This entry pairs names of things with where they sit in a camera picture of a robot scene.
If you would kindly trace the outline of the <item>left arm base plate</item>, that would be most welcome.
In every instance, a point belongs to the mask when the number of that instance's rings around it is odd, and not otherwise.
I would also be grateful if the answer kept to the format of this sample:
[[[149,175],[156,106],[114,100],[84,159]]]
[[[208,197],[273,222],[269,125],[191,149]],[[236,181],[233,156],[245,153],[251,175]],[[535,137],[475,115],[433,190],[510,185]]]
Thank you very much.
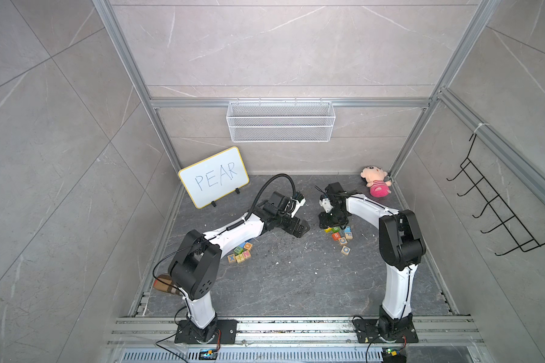
[[[189,319],[178,322],[175,343],[187,344],[234,344],[238,322],[236,320],[214,319],[206,328],[198,328]]]

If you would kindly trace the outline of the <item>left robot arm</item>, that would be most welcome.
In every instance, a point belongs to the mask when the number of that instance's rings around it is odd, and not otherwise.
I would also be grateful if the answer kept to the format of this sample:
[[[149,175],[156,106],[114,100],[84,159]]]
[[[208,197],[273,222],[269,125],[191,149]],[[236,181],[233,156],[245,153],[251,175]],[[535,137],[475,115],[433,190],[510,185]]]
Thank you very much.
[[[195,328],[205,329],[217,321],[210,290],[213,288],[220,261],[240,244],[281,228],[300,238],[310,230],[307,222],[296,216],[305,198],[298,192],[288,198],[278,192],[256,204],[239,219],[224,227],[201,233],[189,231],[169,264],[167,273],[183,294],[189,309],[188,318]]]

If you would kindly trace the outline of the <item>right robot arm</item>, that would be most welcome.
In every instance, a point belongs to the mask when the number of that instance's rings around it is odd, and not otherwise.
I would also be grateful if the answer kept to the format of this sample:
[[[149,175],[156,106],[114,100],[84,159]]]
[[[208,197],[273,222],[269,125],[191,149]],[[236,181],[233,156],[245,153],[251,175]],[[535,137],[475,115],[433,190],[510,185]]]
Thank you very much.
[[[345,228],[349,216],[358,216],[378,228],[378,247],[387,266],[385,297],[380,305],[377,329],[386,340],[413,323],[411,297],[419,263],[426,253],[416,214],[396,210],[363,194],[346,192],[335,182],[321,190],[319,226]]]

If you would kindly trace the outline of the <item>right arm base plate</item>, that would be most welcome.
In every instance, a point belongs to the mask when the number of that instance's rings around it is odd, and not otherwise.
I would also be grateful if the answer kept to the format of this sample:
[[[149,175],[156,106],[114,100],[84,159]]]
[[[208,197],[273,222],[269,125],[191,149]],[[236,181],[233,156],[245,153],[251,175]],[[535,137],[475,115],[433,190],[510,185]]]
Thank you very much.
[[[392,322],[387,317],[378,319],[352,319],[354,332],[359,343],[418,343],[411,318],[395,319]]]

